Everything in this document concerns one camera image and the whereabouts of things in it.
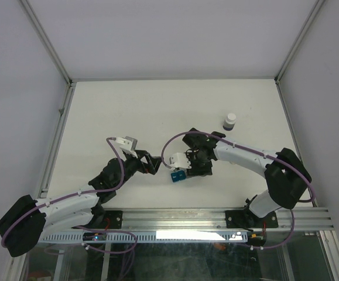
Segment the teal pill box MON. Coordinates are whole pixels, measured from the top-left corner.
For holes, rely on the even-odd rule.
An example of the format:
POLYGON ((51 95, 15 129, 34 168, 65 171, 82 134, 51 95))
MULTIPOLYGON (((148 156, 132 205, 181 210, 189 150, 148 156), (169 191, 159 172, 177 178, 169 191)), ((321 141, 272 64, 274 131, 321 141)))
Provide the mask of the teal pill box MON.
POLYGON ((170 174, 172 182, 178 182, 180 180, 178 172, 173 172, 170 174))

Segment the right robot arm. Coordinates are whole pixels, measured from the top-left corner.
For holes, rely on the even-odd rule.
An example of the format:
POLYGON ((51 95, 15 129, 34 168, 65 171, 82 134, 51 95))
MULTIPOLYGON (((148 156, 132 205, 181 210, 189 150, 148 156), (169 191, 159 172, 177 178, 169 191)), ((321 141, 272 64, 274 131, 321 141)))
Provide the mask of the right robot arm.
POLYGON ((294 151, 283 148, 279 152, 241 145, 223 133, 200 133, 190 129, 182 141, 189 147, 190 161, 187 176, 210 176, 212 162, 236 164, 262 176, 267 189, 246 200, 242 210, 231 216, 233 226, 243 229, 258 228, 274 211, 293 209, 300 201, 312 178, 294 151))

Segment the teal pill box FRI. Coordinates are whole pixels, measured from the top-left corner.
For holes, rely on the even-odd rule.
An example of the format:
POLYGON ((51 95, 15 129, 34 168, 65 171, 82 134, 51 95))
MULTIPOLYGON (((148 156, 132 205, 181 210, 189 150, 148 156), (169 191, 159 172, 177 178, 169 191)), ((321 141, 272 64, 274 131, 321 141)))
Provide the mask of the teal pill box FRI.
POLYGON ((184 170, 180 170, 177 172, 178 181, 182 181, 186 179, 186 172, 184 170))

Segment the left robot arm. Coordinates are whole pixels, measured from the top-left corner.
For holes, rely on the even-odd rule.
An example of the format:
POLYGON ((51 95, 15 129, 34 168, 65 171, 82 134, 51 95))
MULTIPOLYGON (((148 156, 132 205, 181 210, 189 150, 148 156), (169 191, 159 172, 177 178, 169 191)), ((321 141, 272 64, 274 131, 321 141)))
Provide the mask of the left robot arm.
POLYGON ((2 246, 12 257, 28 253, 37 243, 56 232, 82 226, 97 228, 104 222, 102 204, 116 196, 117 190, 135 173, 156 174, 162 162, 145 150, 126 159, 111 159, 99 175, 78 191, 57 198, 17 199, 0 219, 2 246))

